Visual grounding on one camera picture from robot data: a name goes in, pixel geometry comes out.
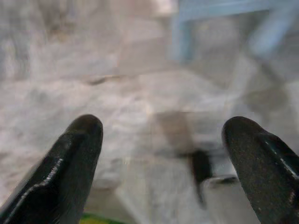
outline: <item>green object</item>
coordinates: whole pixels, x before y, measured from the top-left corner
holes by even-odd
[[[102,218],[93,214],[84,213],[79,224],[125,224],[110,219]]]

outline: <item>blue chair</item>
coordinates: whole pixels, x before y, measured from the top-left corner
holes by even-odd
[[[178,0],[171,22],[171,57],[192,59],[191,29],[194,20],[270,10],[268,18],[249,37],[249,50],[257,57],[270,53],[281,41],[299,13],[299,0]]]

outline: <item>black object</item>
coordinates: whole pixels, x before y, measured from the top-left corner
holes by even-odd
[[[93,115],[74,120],[15,189],[1,224],[77,224],[93,182],[103,127]]]
[[[204,151],[196,150],[195,152],[191,153],[189,157],[199,202],[200,205],[205,208],[206,205],[203,200],[201,183],[213,176],[209,155]]]
[[[244,117],[228,120],[222,139],[261,224],[299,224],[299,157]]]

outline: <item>dark object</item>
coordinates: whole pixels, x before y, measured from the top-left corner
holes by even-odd
[[[195,151],[189,155],[191,171],[194,176],[196,191],[199,202],[202,206],[206,206],[203,200],[201,183],[213,176],[209,156],[204,151]]]
[[[222,138],[261,224],[299,224],[299,157],[244,117],[228,120]]]
[[[74,120],[6,201],[0,223],[77,224],[93,182],[102,139],[102,123],[95,116]]]

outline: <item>chair leg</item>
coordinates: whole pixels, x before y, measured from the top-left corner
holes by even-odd
[[[192,27],[190,21],[180,21],[177,16],[171,24],[171,58],[184,63],[192,58]]]
[[[295,22],[299,11],[299,1],[283,2],[249,38],[249,49],[257,57],[271,53]]]

